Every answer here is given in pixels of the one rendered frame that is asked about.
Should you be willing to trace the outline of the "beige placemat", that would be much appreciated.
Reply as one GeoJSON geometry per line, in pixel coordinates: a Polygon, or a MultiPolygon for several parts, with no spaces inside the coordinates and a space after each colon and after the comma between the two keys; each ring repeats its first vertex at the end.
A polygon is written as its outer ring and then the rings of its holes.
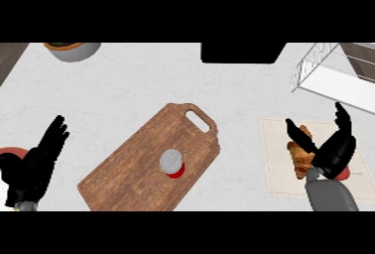
{"type": "MultiPolygon", "coordinates": [[[[262,137],[266,155],[266,171],[271,195],[308,198],[305,183],[296,177],[294,164],[287,149],[291,141],[285,130],[285,121],[281,118],[262,118],[262,137]]],[[[349,179],[342,183],[349,188],[358,202],[375,203],[375,180],[362,157],[361,150],[355,151],[349,163],[349,179]]]]}

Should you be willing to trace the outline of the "red can with grey lid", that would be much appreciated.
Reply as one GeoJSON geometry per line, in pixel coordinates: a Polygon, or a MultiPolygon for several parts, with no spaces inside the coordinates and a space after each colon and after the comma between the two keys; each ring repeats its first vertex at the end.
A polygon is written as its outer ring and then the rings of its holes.
{"type": "Polygon", "coordinates": [[[169,149],[160,158],[160,167],[164,174],[172,179],[179,179],[185,173],[185,163],[181,152],[176,149],[169,149]]]}

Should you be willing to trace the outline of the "grey pot with orange rim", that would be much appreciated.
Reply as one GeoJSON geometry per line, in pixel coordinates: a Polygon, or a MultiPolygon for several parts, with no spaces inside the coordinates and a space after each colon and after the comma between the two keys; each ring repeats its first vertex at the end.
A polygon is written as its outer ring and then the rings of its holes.
{"type": "Polygon", "coordinates": [[[98,51],[101,43],[74,43],[63,47],[45,43],[54,56],[67,63],[74,63],[86,60],[98,51]]]}

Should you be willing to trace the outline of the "red round object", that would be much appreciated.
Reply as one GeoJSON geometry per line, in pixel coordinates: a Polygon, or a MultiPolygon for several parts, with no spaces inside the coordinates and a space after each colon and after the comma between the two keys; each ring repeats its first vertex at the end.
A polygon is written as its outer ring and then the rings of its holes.
{"type": "Polygon", "coordinates": [[[29,154],[29,150],[20,147],[4,147],[0,148],[0,157],[5,157],[8,154],[14,154],[20,158],[24,158],[29,154]]]}
{"type": "Polygon", "coordinates": [[[350,170],[349,170],[349,166],[345,168],[343,172],[340,173],[340,175],[336,177],[337,181],[346,181],[350,177],[350,170]]]}

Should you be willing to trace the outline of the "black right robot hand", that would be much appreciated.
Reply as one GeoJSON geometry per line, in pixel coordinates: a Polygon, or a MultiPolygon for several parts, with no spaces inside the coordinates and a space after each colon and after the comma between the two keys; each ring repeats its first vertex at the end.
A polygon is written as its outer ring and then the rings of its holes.
{"type": "Polygon", "coordinates": [[[287,134],[306,153],[314,153],[312,165],[321,169],[324,176],[334,180],[345,171],[356,150],[356,138],[352,134],[350,115],[340,103],[336,103],[334,132],[321,147],[315,146],[308,134],[297,128],[294,122],[287,119],[287,134]]]}

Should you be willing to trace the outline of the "dark wooden cabinet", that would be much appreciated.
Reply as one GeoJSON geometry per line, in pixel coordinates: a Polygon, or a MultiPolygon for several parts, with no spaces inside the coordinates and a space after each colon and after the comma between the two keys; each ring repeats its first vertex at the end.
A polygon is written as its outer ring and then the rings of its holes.
{"type": "Polygon", "coordinates": [[[361,79],[375,83],[375,44],[373,43],[342,43],[356,75],[361,79]]]}

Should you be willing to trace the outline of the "black appliance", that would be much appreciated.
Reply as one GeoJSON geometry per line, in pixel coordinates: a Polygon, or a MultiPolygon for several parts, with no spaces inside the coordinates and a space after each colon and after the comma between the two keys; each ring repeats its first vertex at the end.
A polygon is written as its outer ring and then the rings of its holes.
{"type": "Polygon", "coordinates": [[[285,43],[203,43],[204,64],[274,64],[285,43]]]}

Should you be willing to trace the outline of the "golden brown croissant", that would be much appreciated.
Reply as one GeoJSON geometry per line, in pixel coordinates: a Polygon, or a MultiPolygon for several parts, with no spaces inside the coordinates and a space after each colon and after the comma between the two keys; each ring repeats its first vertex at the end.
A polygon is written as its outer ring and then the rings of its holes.
{"type": "Polygon", "coordinates": [[[294,141],[287,143],[287,149],[293,160],[296,177],[302,180],[308,175],[308,169],[312,167],[315,154],[306,153],[294,141]]]}

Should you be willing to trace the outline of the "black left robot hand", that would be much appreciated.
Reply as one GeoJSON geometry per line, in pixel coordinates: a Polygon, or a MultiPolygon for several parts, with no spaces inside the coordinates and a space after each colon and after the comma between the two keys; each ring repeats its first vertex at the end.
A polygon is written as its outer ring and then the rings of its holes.
{"type": "Polygon", "coordinates": [[[43,198],[66,142],[70,137],[66,117],[58,115],[42,138],[24,158],[0,154],[2,181],[8,184],[5,205],[15,208],[21,202],[39,203],[43,198]]]}

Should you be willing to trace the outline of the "brown wooden cutting board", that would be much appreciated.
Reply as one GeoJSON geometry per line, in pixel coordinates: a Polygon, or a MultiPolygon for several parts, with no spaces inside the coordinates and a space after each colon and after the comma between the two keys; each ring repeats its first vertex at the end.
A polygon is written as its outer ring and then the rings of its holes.
{"type": "Polygon", "coordinates": [[[172,210],[221,154],[218,124],[192,103],[167,104],[79,184],[91,210],[172,210]],[[161,170],[182,154],[184,174],[161,170]]]}

